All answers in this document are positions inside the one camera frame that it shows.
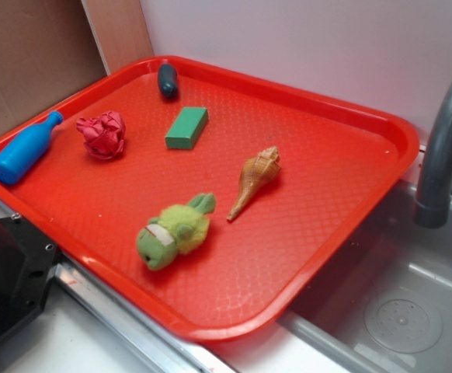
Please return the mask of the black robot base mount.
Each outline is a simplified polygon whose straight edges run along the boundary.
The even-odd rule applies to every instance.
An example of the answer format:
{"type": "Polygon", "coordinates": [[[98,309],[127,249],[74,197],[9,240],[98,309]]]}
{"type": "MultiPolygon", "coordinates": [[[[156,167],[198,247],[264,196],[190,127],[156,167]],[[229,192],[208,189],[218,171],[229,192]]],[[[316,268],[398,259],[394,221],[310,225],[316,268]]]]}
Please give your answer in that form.
{"type": "Polygon", "coordinates": [[[0,218],[0,344],[42,313],[58,257],[30,221],[0,218]]]}

